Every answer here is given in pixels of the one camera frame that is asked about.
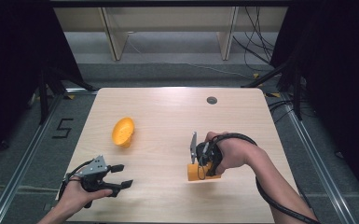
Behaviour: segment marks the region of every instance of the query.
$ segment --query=orange object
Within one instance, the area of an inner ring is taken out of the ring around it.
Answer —
[[[123,118],[117,122],[112,131],[113,142],[120,147],[129,147],[135,125],[131,118]]]
[[[204,179],[217,179],[221,175],[205,176],[211,168],[211,163],[208,162],[206,166],[199,166],[197,163],[187,165],[187,178],[188,181],[204,180]]]

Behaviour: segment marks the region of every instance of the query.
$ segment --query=forearm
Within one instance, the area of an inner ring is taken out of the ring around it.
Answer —
[[[248,161],[248,164],[254,170],[260,186],[270,198],[290,210],[316,220],[310,208],[276,169],[268,154],[260,148],[249,153],[252,153],[249,157],[252,159]],[[271,211],[276,223],[302,223],[272,207]]]
[[[61,209],[59,205],[51,209],[39,222],[38,224],[58,224],[63,223],[66,219],[71,217],[71,214]]]

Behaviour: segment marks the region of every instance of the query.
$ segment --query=wooden table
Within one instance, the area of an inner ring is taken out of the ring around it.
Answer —
[[[217,104],[210,105],[213,96]],[[129,148],[115,146],[115,124],[131,117],[135,133]],[[244,133],[270,155],[294,187],[279,136],[259,89],[123,88],[101,89],[91,108],[73,158],[79,164],[104,155],[106,164],[124,164],[108,183],[133,179],[117,198],[94,201],[70,221],[159,223],[272,223],[269,205],[255,187],[248,166],[227,170],[221,179],[187,181],[190,141],[209,131]]]

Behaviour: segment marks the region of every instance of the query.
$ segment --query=black wire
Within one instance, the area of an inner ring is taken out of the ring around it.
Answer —
[[[293,100],[277,101],[277,102],[275,102],[275,103],[269,104],[269,107],[272,106],[272,105],[277,105],[277,104],[283,103],[283,102],[285,102],[285,103],[290,103],[290,102],[292,102],[292,101],[293,101]]]
[[[248,141],[251,144],[254,144],[257,146],[257,143],[250,137],[243,135],[241,133],[226,133],[226,134],[222,134],[222,135],[217,135],[215,136],[211,141],[212,143],[208,146],[208,149],[214,147],[218,142],[224,140],[224,139],[229,139],[229,138],[239,138],[245,141]],[[257,180],[257,177],[255,178],[255,182],[256,182],[256,186],[258,189],[258,192],[260,193],[261,197],[272,207],[274,207],[275,209],[277,209],[278,211],[293,217],[297,220],[303,221],[305,223],[310,223],[310,224],[320,224],[320,222],[313,220],[310,217],[306,217],[300,213],[297,213],[277,202],[275,202],[272,198],[270,198],[270,196],[266,193],[266,191],[263,190],[263,188],[261,187],[260,183]]]
[[[92,160],[90,160],[90,161],[85,161],[85,162],[83,162],[81,165],[77,166],[74,171],[72,171],[71,173],[66,174],[66,177],[65,177],[66,183],[68,183],[69,178],[71,178],[80,168],[82,168],[82,167],[85,166],[85,165],[90,164],[93,160],[94,160],[94,159],[92,159]]]
[[[273,108],[271,108],[271,109],[269,110],[269,112],[271,113],[271,115],[273,115],[274,112],[275,112],[275,110],[276,110],[278,107],[280,107],[280,106],[282,106],[282,105],[286,105],[286,104],[287,104],[286,102],[283,102],[283,103],[280,103],[280,104],[278,104],[278,105],[275,105]]]
[[[248,49],[247,47],[245,47],[242,43],[240,43],[240,41],[237,40],[237,38],[235,38],[235,36],[232,37],[243,49],[249,51],[250,53],[252,53],[253,55],[255,55],[258,59],[260,59],[261,61],[263,61],[264,63],[269,63],[269,61],[265,60],[264,58],[262,58],[260,55],[258,55],[257,53],[255,53],[254,51]]]
[[[305,195],[304,191],[301,189],[300,185],[297,183],[296,180],[295,180],[295,183],[296,183],[296,186],[297,186],[298,191],[299,191],[300,194],[303,196],[303,198],[304,198],[304,200],[305,200],[307,206],[308,206],[309,208],[312,208],[312,207],[311,207],[311,204],[310,204],[310,201],[308,201],[307,196]]]
[[[260,41],[263,45],[263,50],[264,50],[264,53],[266,54],[267,58],[269,59],[270,61],[270,58],[271,58],[271,54],[269,53],[269,51],[267,50],[267,46],[264,44],[264,41],[263,41],[263,36],[261,35],[261,27],[260,27],[260,19],[259,19],[259,16],[260,16],[260,7],[257,7],[255,9],[256,11],[256,17],[257,17],[257,20],[255,21],[255,25],[256,27],[258,26],[258,31],[256,29],[256,33],[258,35],[258,37],[260,38]]]
[[[249,37],[249,35],[248,35],[246,32],[244,32],[244,33],[245,33],[246,37],[248,38],[248,40],[249,40],[252,44],[254,44],[255,46],[258,46],[259,48],[264,48],[263,46],[257,44],[255,41],[253,41],[253,40]]]
[[[206,172],[203,164],[203,157],[204,157],[203,155],[200,157],[199,166],[197,166],[197,176],[199,177],[200,180],[204,180],[206,178]],[[202,167],[203,178],[200,178],[200,167]]]
[[[284,115],[282,115],[279,119],[275,120],[274,123],[277,123],[278,121],[280,121],[281,119],[283,119],[284,116],[286,116],[287,114],[289,114],[290,112],[292,112],[293,109],[287,111],[286,113],[284,113]]]
[[[270,198],[270,196],[266,193],[266,191],[263,190],[263,188],[261,188],[260,183],[258,182],[257,178],[255,179],[255,183],[257,185],[257,189],[258,192],[260,193],[261,197],[263,197],[263,199],[272,207],[274,207],[275,209],[277,209],[278,211],[287,214],[290,217],[293,217],[295,219],[298,219],[302,222],[305,223],[310,223],[310,224],[320,224],[320,222],[313,220],[310,217],[306,217],[304,215],[301,215],[300,213],[297,213],[287,207],[284,207],[283,205],[275,202],[273,199]]]
[[[248,15],[248,18],[249,18],[249,20],[251,21],[252,26],[253,26],[253,28],[254,28],[250,39],[252,39],[254,33],[256,33],[256,34],[258,35],[258,37],[259,37],[259,39],[260,39],[260,41],[261,41],[261,43],[262,43],[262,45],[263,45],[264,53],[266,54],[266,57],[268,58],[268,60],[270,60],[270,56],[271,56],[271,55],[270,55],[269,52],[266,50],[267,47],[266,47],[266,45],[264,44],[264,40],[265,40],[265,39],[263,38],[263,36],[261,35],[261,32],[260,32],[260,19],[259,19],[260,7],[256,7],[255,9],[256,9],[256,21],[254,22],[254,21],[252,20],[251,15],[249,14],[248,8],[245,7],[246,14]]]
[[[270,42],[263,37],[263,35],[261,36],[261,38],[263,38],[263,41],[265,41],[268,45],[270,45],[271,47],[275,48],[275,46],[273,44],[270,44]]]
[[[258,69],[258,68],[254,68],[251,65],[249,65],[249,63],[246,61],[246,50],[245,53],[243,54],[243,59],[245,60],[245,65],[249,68],[252,69],[254,71],[258,71],[258,72],[269,72],[271,70],[267,70],[267,69]]]

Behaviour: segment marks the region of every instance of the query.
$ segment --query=person's arm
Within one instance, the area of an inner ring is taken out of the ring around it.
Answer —
[[[81,187],[78,177],[72,177],[65,191],[57,203],[38,224],[56,224],[63,223],[74,213],[80,211],[88,202],[100,199],[112,194],[111,189],[101,189],[95,192],[86,192]]]
[[[205,140],[210,141],[217,135],[208,133]],[[223,160],[216,168],[217,175],[223,174],[226,169],[247,164],[253,169],[260,186],[270,198],[301,215],[317,220],[307,204],[276,169],[265,150],[238,138],[222,140],[217,144],[223,154]],[[275,223],[303,223],[273,207],[270,208]]]

